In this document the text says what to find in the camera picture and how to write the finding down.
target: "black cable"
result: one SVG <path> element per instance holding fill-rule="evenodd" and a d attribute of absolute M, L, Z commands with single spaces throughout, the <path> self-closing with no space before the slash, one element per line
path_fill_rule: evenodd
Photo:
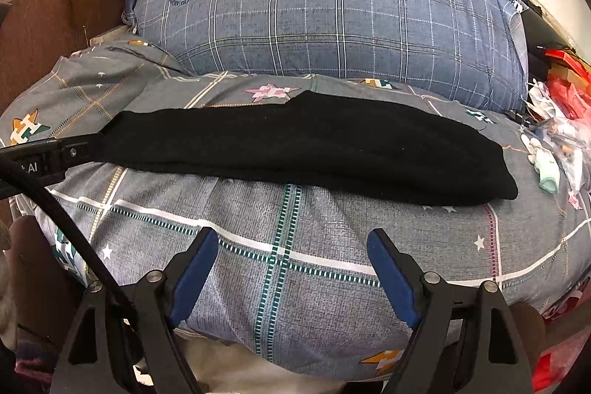
<path fill-rule="evenodd" d="M 76 223 L 73 222 L 60 203 L 55 200 L 54 196 L 39 184 L 33 176 L 24 172 L 19 165 L 8 160 L 3 155 L 0 155 L 0 179 L 19 189 L 51 218 L 67 237 L 67 240 L 76 248 L 97 279 L 113 294 L 126 315 L 130 316 L 128 318 L 134 318 L 135 309 L 128 297 L 102 263 L 99 256 L 96 255 L 95 250 L 80 232 Z"/>
<path fill-rule="evenodd" d="M 37 339 L 42 340 L 43 342 L 49 343 L 51 344 L 52 347 L 56 348 L 57 350 L 59 350 L 59 348 L 55 345 L 55 343 L 51 340 L 51 338 L 48 335 L 41 335 L 41 334 L 37 334 L 34 330 L 29 329 L 27 326 L 22 325 L 21 323 L 17 324 L 17 327 L 25 332 L 28 332 L 29 334 L 37 337 Z"/>

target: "metal screw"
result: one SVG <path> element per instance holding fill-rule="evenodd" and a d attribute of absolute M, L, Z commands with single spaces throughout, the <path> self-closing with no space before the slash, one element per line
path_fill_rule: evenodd
<path fill-rule="evenodd" d="M 90 284 L 90 291 L 91 292 L 99 292 L 103 288 L 103 284 L 101 281 L 94 281 Z"/>
<path fill-rule="evenodd" d="M 492 282 L 492 281 L 485 281 L 484 288 L 488 292 L 496 292 L 499 290 L 499 287 L 498 287 L 498 285 L 496 285 L 496 282 Z"/>
<path fill-rule="evenodd" d="M 146 279 L 148 279 L 148 282 L 158 282 L 162 279 L 162 272 L 159 270 L 152 270 L 148 273 Z"/>
<path fill-rule="evenodd" d="M 426 272 L 425 281 L 427 281 L 429 284 L 437 284 L 439 281 L 441 281 L 441 277 L 439 277 L 439 274 L 436 272 Z"/>

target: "blue gripper pad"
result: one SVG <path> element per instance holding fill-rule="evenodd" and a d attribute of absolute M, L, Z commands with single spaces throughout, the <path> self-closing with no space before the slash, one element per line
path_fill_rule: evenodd
<path fill-rule="evenodd" d="M 368 235 L 369 261 L 377 274 L 396 317 L 415 329 L 421 320 L 414 306 L 414 292 L 375 231 Z"/>
<path fill-rule="evenodd" d="M 174 287 L 172 309 L 168 316 L 173 327 L 188 319 L 193 312 L 209 271 L 218 257 L 218 234 L 211 228 L 206 229 L 209 231 L 205 234 L 205 239 Z"/>

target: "pillow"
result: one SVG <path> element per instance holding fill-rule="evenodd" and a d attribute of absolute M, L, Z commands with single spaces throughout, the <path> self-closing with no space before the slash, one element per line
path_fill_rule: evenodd
<path fill-rule="evenodd" d="M 389 79 L 498 112 L 527 94 L 508 0 L 128 0 L 124 17 L 196 75 Z"/>

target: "black folded cloth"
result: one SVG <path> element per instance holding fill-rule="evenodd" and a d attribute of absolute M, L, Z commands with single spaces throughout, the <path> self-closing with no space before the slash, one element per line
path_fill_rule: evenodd
<path fill-rule="evenodd" d="M 283 105 L 124 111 L 97 161 L 420 205 L 515 199 L 502 148 L 414 107 L 304 91 Z"/>

